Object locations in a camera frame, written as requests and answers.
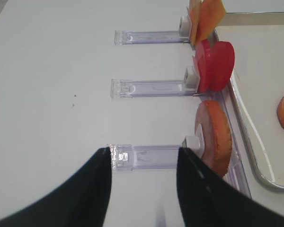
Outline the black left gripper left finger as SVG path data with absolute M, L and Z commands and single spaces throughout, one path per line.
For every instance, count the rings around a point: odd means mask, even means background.
M 101 227 L 112 188 L 111 154 L 100 148 L 66 182 L 0 227 Z

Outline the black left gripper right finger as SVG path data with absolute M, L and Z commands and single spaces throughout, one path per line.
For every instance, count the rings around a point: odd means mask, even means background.
M 177 197 L 186 227 L 284 227 L 284 217 L 240 193 L 191 149 L 179 148 Z

